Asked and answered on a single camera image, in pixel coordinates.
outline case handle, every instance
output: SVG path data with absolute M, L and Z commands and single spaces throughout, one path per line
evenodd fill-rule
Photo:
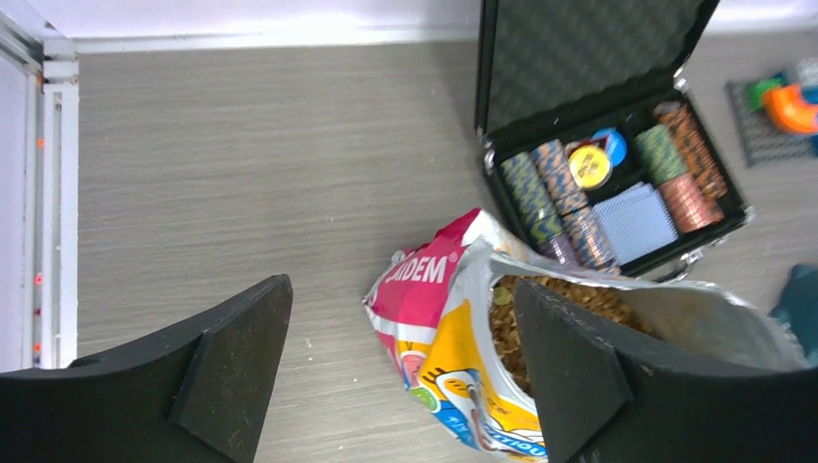
M 701 253 L 701 248 L 684 254 L 679 258 L 679 261 L 676 262 L 672 271 L 661 277 L 654 278 L 653 281 L 656 283 L 681 282 L 682 280 L 688 278 L 691 272 L 693 272 L 695 263 L 702 257 L 703 254 Z

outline teal fabric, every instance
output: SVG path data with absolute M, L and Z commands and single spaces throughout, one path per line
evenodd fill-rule
M 790 278 L 778 305 L 770 312 L 798 338 L 806 360 L 818 367 L 818 265 L 800 263 Z

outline black foam pad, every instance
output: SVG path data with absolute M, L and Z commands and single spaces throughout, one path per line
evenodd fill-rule
M 264 310 L 231 313 L 202 334 L 171 409 L 171 423 L 236 463 L 253 463 L 284 348 L 270 330 L 286 333 L 289 307 L 272 301 L 291 290 L 273 292 L 258 301 Z
M 514 311 L 552 463 L 815 461 L 816 368 L 695 355 L 529 281 Z
M 669 68 L 692 52 L 710 0 L 513 0 L 496 4 L 489 132 Z M 484 14 L 492 14 L 490 5 Z M 484 21 L 491 27 L 491 21 Z

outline wood grain floor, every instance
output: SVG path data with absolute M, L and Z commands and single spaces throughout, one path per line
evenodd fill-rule
M 818 261 L 818 161 L 748 170 L 724 82 L 809 34 L 706 38 L 685 70 L 758 217 L 694 277 L 764 308 Z M 493 461 L 402 391 L 360 298 L 393 251 L 492 206 L 473 43 L 82 57 L 82 355 L 288 273 L 295 303 L 257 461 Z

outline copper poker chip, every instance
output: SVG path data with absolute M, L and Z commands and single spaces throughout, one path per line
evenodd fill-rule
M 654 114 L 672 134 L 673 143 L 693 174 L 695 184 L 708 203 L 713 219 L 721 220 L 723 213 L 717 199 L 727 194 L 727 184 L 713 154 L 704 143 L 690 110 L 679 103 L 671 106 L 660 104 L 654 109 Z
M 693 175 L 674 178 L 660 185 L 659 191 L 668 205 L 676 228 L 682 233 L 695 232 L 714 222 L 710 208 L 701 196 Z

